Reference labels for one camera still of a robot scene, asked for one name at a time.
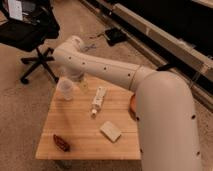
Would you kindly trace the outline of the translucent yellowish gripper finger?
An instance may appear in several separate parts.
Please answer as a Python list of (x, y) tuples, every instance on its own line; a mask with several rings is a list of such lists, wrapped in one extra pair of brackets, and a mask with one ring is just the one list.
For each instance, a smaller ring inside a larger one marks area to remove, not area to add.
[(79, 86), (79, 88), (81, 89), (82, 92), (87, 92), (89, 90), (88, 83), (87, 83), (87, 80), (85, 78), (83, 78), (79, 82), (78, 86)]

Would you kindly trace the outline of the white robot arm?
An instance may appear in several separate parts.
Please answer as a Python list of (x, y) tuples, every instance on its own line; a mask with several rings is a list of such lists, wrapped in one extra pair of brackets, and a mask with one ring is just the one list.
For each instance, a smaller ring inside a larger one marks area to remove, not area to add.
[(203, 171), (195, 103), (180, 76), (95, 57), (71, 36), (53, 52), (72, 78), (88, 73), (133, 92), (142, 171)]

